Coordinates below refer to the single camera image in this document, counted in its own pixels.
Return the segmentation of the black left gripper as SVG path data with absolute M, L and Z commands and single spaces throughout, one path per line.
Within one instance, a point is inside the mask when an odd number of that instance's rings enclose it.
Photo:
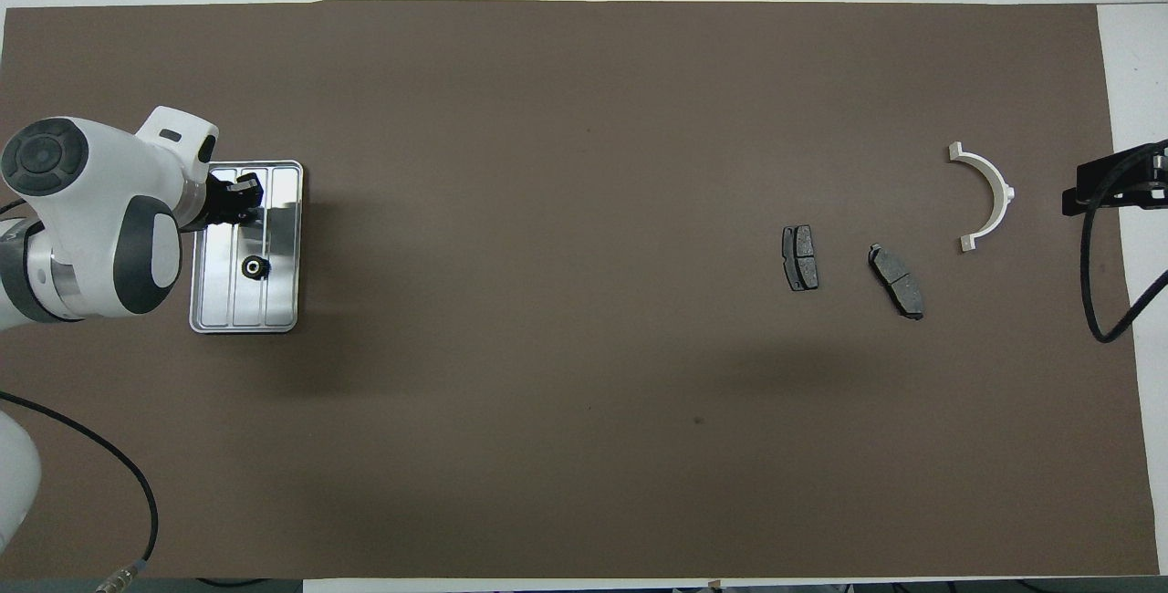
M 187 223 L 187 230 L 202 231 L 213 224 L 251 224 L 259 218 L 258 207 L 237 205 L 262 205 L 263 198 L 264 189 L 257 173 L 242 174 L 236 181 L 209 173 L 202 205 Z

